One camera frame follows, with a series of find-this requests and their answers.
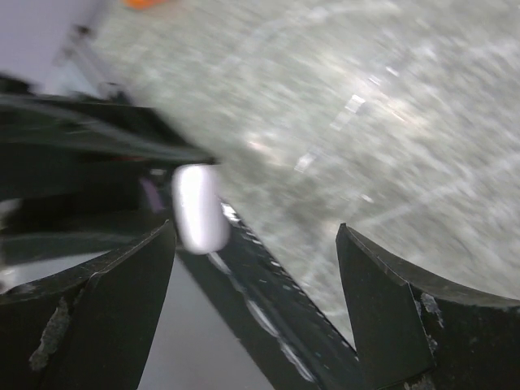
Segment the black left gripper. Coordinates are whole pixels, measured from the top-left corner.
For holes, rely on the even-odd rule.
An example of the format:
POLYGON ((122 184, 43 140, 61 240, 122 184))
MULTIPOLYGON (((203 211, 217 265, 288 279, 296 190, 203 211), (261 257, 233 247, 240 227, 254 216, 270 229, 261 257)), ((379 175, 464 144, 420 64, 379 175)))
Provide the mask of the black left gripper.
POLYGON ((1 242, 23 230, 52 228, 73 215, 133 210, 151 169, 215 164, 151 109, 125 93, 99 99, 37 96, 30 84, 1 79, 1 242))

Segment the white earbuds charging case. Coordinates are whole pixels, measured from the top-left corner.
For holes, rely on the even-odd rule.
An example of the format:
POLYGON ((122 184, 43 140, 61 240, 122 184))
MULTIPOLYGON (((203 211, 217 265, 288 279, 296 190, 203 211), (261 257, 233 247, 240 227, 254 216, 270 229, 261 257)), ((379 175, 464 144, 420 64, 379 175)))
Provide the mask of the white earbuds charging case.
POLYGON ((219 198, 219 176, 208 164, 174 170, 171 182, 173 210, 183 246, 192 254, 221 250, 228 242, 230 224, 219 198))

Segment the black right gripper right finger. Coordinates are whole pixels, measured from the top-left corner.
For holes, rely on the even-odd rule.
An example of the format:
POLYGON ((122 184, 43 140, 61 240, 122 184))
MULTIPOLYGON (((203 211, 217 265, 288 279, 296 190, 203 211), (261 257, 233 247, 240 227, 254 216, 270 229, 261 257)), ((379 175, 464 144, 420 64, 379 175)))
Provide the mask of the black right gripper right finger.
POLYGON ((370 388, 518 389, 517 300, 447 280, 346 225, 336 250, 370 388))

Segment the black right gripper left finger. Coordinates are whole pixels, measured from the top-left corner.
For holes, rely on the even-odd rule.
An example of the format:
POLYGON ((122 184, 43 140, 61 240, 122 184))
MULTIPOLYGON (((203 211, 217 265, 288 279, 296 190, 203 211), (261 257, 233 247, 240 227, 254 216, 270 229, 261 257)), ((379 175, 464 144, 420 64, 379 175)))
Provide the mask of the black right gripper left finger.
POLYGON ((9 236, 4 249, 11 262, 93 257, 2 294, 2 388, 137 388, 174 262, 173 225, 9 236))

